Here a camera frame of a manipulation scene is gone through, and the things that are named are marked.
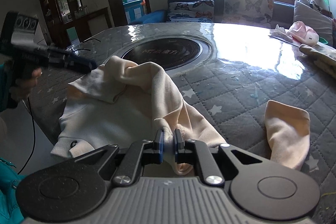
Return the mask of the person's left hand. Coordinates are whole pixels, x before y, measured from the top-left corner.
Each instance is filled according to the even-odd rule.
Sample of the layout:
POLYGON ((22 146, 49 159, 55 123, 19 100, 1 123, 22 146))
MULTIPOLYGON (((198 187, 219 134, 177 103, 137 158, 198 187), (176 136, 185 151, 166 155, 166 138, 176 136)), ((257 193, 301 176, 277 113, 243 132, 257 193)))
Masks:
POLYGON ((38 78, 42 75, 42 69, 33 70, 31 77, 26 80, 15 80, 15 84, 10 88, 11 98, 15 101, 25 100, 29 97, 32 89, 37 86, 38 78))

